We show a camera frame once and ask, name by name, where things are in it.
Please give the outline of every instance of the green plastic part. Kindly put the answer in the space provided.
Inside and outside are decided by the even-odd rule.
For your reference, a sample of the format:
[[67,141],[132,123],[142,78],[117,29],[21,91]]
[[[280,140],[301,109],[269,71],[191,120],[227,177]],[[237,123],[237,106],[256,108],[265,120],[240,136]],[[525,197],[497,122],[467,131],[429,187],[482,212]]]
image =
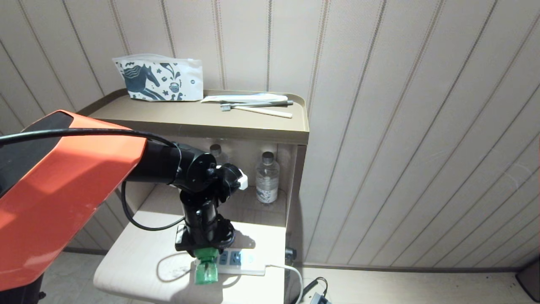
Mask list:
[[195,269],[195,284],[205,285],[218,281],[218,267],[215,264],[219,251],[215,248],[196,249],[193,254],[199,259],[200,264]]

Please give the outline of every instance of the cabinet top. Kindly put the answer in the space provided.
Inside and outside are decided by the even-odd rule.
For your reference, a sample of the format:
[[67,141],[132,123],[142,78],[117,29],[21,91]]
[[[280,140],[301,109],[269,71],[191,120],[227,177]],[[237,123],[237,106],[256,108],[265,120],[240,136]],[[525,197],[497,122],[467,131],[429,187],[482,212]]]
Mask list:
[[[205,90],[204,96],[256,94],[254,91]],[[292,113],[293,118],[242,110],[222,112],[218,103],[199,101],[148,102],[133,100],[126,89],[95,101],[79,114],[166,136],[235,138],[307,145],[309,125],[306,103],[298,95],[286,95],[294,103],[288,107],[269,107]]]

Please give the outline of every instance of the horse illustration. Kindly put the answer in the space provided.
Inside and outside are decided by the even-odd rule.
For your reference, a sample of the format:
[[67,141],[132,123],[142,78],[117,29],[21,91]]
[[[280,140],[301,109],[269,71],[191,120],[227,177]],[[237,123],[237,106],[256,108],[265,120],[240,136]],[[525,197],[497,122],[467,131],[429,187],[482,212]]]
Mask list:
[[136,65],[133,68],[124,69],[122,75],[128,91],[141,93],[155,100],[165,100],[158,93],[146,88],[147,79],[153,82],[156,87],[159,87],[159,82],[152,73],[152,68],[147,67],[146,64],[142,67]]

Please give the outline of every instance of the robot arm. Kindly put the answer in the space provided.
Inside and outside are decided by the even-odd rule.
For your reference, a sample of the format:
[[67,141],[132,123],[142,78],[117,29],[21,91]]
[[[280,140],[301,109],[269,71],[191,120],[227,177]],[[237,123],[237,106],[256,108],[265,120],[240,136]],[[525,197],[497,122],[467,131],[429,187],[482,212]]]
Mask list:
[[[67,128],[65,135],[49,131]],[[107,136],[73,136],[97,129]],[[247,187],[240,169],[217,168],[212,155],[156,135],[57,111],[0,137],[0,298],[36,281],[124,180],[181,189],[185,228],[177,250],[193,255],[234,241],[217,206]]]

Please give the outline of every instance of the white power cord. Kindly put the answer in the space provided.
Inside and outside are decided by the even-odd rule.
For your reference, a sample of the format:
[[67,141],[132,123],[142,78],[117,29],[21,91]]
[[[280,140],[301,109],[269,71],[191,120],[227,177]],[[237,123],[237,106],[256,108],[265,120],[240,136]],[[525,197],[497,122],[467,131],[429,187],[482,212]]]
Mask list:
[[303,293],[303,280],[302,280],[302,275],[300,274],[300,271],[298,271],[296,268],[288,266],[288,265],[266,264],[266,266],[289,269],[289,270],[292,270],[292,271],[296,272],[296,274],[298,274],[298,279],[300,281],[300,295],[298,295],[298,299],[296,300],[296,304],[300,303],[300,301],[302,300],[302,296],[303,296],[303,294],[302,294]]

